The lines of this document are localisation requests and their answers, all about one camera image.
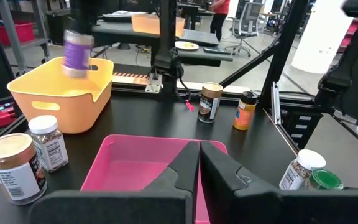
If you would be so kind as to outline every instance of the person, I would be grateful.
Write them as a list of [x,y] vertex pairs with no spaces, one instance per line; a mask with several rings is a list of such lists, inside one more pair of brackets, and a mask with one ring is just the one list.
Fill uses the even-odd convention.
[[229,13],[230,0],[215,0],[215,2],[209,7],[209,10],[215,12],[211,22],[211,33],[216,34],[218,41],[222,38],[222,26],[223,22]]

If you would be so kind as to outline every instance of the red shirt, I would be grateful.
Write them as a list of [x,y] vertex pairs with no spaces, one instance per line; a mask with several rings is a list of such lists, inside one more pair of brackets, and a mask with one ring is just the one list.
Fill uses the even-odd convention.
[[214,12],[216,14],[226,14],[226,15],[229,14],[229,4],[230,4],[230,0],[224,0],[224,3],[221,4],[221,6],[214,9]]

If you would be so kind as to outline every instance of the white plate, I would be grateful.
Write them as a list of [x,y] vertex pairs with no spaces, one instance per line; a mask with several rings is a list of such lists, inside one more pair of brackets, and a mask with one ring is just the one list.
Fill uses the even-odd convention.
[[175,47],[182,49],[182,50],[197,50],[199,48],[198,45],[194,43],[190,43],[187,41],[176,41]]

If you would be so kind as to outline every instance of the orange spice bottle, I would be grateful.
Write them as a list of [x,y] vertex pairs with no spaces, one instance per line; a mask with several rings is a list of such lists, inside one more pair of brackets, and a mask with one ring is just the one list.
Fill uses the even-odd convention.
[[248,130],[252,115],[254,114],[257,99],[258,95],[251,91],[245,91],[242,93],[236,117],[234,118],[233,126],[236,129],[241,131]]

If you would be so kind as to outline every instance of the pink tray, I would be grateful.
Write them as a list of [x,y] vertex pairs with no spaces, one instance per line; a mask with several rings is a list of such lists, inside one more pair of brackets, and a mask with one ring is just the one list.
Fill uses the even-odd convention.
[[[157,178],[191,139],[112,134],[104,138],[81,190],[140,191]],[[226,147],[210,141],[227,154]],[[198,174],[196,223],[209,223]]]

